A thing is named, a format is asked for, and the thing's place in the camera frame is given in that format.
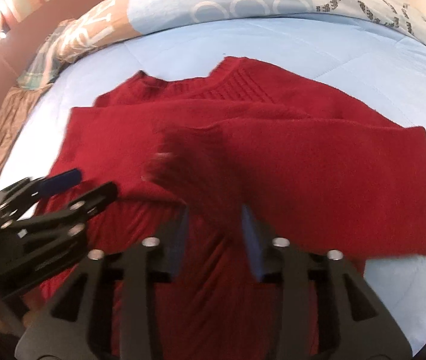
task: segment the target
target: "red sweater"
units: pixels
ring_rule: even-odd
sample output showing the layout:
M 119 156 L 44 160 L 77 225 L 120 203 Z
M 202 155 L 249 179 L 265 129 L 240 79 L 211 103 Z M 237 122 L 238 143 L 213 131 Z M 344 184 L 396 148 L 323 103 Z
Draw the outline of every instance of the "red sweater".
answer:
M 108 253 L 153 234 L 178 202 L 190 205 L 181 275 L 156 290 L 166 360 L 260 360 L 270 345 L 277 298 L 249 272 L 242 202 L 309 251 L 426 254 L 425 130 L 247 58 L 179 82 L 140 72 L 93 108 L 74 108 L 51 174 L 73 167 L 86 182 L 41 211 L 115 181 L 120 200 L 88 230 L 90 246 Z M 46 298 L 66 275 L 43 283 Z

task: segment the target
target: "mattress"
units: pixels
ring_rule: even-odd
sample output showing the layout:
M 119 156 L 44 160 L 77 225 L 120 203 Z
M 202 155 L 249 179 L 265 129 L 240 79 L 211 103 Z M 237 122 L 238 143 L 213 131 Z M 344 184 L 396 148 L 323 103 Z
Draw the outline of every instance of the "mattress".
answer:
M 170 81 L 205 77 L 225 56 L 273 63 L 401 126 L 426 128 L 426 47 L 390 28 L 324 14 L 196 24 L 112 45 L 65 69 L 15 143 L 0 189 L 48 174 L 72 107 L 91 106 L 138 70 Z M 426 257 L 368 261 L 365 278 L 418 352 L 426 343 Z

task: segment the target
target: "screw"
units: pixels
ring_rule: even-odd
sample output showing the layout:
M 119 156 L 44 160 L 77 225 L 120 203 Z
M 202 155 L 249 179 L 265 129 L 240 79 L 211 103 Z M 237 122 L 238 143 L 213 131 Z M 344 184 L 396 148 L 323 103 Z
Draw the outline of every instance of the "screw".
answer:
M 273 246 L 277 246 L 279 248 L 285 248 L 287 246 L 290 246 L 290 241 L 286 238 L 273 238 Z
M 104 257 L 104 251 L 99 249 L 93 249 L 88 252 L 88 258 L 90 260 L 101 260 Z
M 330 250 L 327 254 L 326 257 L 328 257 L 330 260 L 341 260 L 343 258 L 343 253 L 340 252 L 339 250 Z
M 158 246 L 160 244 L 160 239 L 157 237 L 148 237 L 142 241 L 142 245 L 147 248 L 152 248 L 153 246 Z
M 70 237 L 73 237 L 77 235 L 78 233 L 85 230 L 85 224 L 84 223 L 78 223 L 78 225 L 73 226 L 70 230 L 68 230 L 68 235 Z
M 75 204 L 72 204 L 70 206 L 70 210 L 78 210 L 79 208 L 83 207 L 85 205 L 85 202 L 83 200 L 80 200 L 79 202 L 76 202 Z
M 9 221 L 6 221 L 3 225 L 1 225 L 1 229 L 4 230 L 7 227 L 11 226 L 13 224 L 13 221 L 10 219 Z

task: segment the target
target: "brown headboard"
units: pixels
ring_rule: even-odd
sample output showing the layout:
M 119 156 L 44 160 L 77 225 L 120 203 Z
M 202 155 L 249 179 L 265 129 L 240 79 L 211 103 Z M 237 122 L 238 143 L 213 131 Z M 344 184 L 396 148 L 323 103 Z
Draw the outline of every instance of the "brown headboard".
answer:
M 0 41 L 0 107 L 38 47 L 60 21 L 77 19 L 103 0 L 50 0 Z

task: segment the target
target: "ribbed knit fabric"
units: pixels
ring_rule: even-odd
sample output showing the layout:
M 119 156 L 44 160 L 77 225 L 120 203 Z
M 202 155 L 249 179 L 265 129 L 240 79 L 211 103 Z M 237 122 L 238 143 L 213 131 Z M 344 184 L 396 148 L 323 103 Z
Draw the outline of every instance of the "ribbed knit fabric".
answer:
M 425 130 L 247 58 L 179 82 L 140 72 L 95 107 L 73 109 L 51 174 L 72 167 L 87 183 L 39 212 L 115 181 L 120 200 L 90 222 L 91 247 L 125 249 L 178 203 L 191 207 L 181 274 L 156 287 L 166 360 L 260 360 L 271 344 L 278 293 L 251 277 L 241 203 L 305 250 L 340 249 L 354 259 L 426 254 Z M 66 276 L 43 283 L 44 296 Z M 116 303 L 114 352 L 118 312 Z

